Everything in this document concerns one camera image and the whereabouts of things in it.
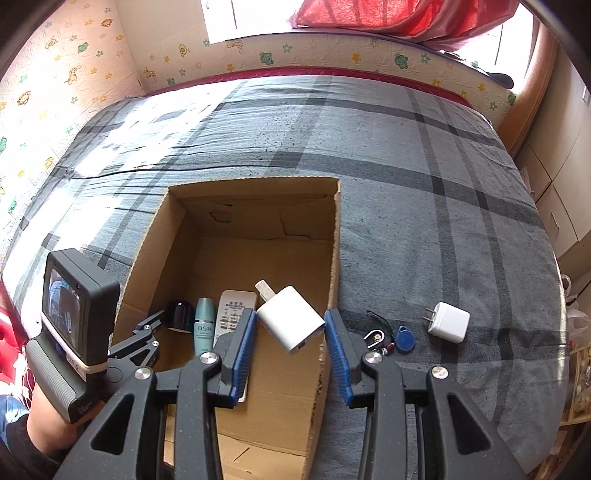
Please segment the person's left hand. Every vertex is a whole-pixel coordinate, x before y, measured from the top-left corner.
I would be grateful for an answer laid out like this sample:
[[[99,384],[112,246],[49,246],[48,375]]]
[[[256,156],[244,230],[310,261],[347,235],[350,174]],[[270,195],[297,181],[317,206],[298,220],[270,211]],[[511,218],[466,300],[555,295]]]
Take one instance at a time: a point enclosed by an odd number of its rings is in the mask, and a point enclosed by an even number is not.
[[[91,421],[103,408],[99,401],[79,421],[69,423],[52,406],[43,390],[36,385],[26,429],[32,444],[41,453],[49,456],[69,449],[79,438],[83,424]]]

